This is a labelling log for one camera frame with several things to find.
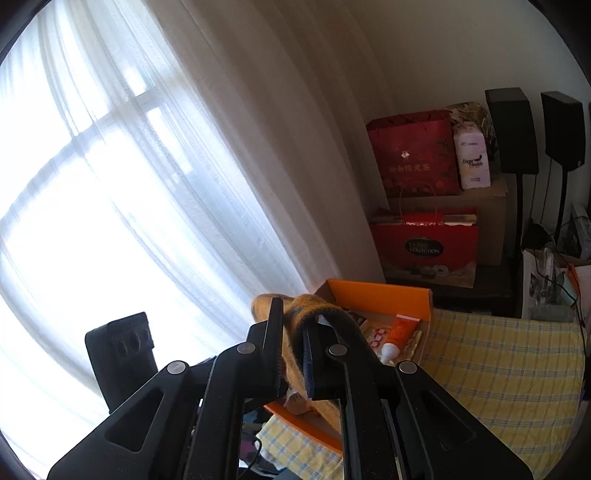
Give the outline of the orange fresh fruit cardboard box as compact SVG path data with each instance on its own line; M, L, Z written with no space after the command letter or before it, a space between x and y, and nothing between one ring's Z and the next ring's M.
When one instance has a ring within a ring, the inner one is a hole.
M401 360L417 360L417 349L428 337L433 316L433 294L427 288L329 279L312 294L315 302L339 307L356 322L363 337L375 353L381 352L388 332L398 315L417 318L421 324L401 347ZM305 398L304 377L297 372L294 357L283 343L283 372L287 374L290 393L286 398L266 405L277 421L283 421L305 438L325 449L342 454L339 409L325 401Z

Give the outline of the red tea gift bag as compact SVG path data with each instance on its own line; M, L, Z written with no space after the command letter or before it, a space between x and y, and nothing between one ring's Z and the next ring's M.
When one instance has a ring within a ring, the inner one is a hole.
M449 111L375 119L367 133L389 198L462 193Z

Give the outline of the pink white tissue pack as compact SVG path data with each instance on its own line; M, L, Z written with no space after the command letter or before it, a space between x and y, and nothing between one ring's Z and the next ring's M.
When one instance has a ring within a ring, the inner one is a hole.
M454 127L454 143L462 188L490 187L491 175L483 132L474 122L458 124Z

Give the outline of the right black speaker on stand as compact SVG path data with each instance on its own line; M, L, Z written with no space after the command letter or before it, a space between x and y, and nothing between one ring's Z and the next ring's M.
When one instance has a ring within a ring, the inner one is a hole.
M561 166L560 200L553 234L557 242L562 230L569 173L582 167L586 154L586 130L583 104L562 92L541 93L544 116L545 153Z

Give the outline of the brown cardboard box by wall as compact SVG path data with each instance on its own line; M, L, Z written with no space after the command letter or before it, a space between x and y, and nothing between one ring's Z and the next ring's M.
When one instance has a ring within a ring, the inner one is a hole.
M483 265L499 265L506 231L508 187L501 175L494 176L486 188L463 191L456 196L390 198L394 214L435 212L453 226L477 226L478 260Z

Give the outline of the red chocolate collection gift box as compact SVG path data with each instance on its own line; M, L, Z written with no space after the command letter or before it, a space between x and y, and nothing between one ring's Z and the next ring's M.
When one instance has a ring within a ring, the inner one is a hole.
M453 226L435 212L386 214L370 222L386 277L472 288L479 230Z

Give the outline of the left black speaker on stand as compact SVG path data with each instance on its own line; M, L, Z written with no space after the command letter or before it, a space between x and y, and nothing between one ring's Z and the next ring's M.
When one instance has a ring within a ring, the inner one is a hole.
M501 170L515 176L515 242L522 244L524 176L539 173L538 146L531 104L519 87L488 89L485 97L492 119Z

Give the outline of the white sheer curtain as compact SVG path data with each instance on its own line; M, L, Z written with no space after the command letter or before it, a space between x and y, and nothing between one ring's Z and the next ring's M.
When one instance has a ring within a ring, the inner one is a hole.
M1 430L43 477L107 410L85 334L143 312L157 364L245 339L262 293L381 281L342 1L52 1L1 64Z

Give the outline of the orange blue knitted towel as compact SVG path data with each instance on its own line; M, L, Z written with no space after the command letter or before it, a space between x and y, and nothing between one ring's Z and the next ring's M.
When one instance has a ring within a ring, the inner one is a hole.
M349 353L358 354L362 360L374 360L376 355L352 315L317 295L256 296L252 300L256 322L269 317L274 299L283 301L283 376L290 388L339 432L339 394L345 381L338 363L328 353L329 347L345 345Z

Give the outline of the orange white cream tube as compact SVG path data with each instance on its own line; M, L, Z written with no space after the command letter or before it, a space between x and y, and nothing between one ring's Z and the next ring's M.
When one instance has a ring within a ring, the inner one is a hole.
M398 314L382 345L380 358L383 364L398 360L410 360L422 338L422 321L415 317Z

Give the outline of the black speaker on stand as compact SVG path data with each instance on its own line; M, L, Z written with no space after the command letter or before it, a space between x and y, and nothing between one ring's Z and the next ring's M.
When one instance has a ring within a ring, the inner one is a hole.
M492 119L501 170L515 176L515 242L522 244L524 176L539 173L538 146L531 104L519 87L488 89L485 97Z
M562 230L569 173L582 167L586 154L586 130L583 104L562 92L541 93L544 116L545 153L561 166L560 200L553 234L557 242Z

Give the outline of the yellow blue checked bedspread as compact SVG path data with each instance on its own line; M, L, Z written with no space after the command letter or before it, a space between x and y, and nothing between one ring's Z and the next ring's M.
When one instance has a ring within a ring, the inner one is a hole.
M435 310L421 366L535 478L561 459L585 367L575 325Z

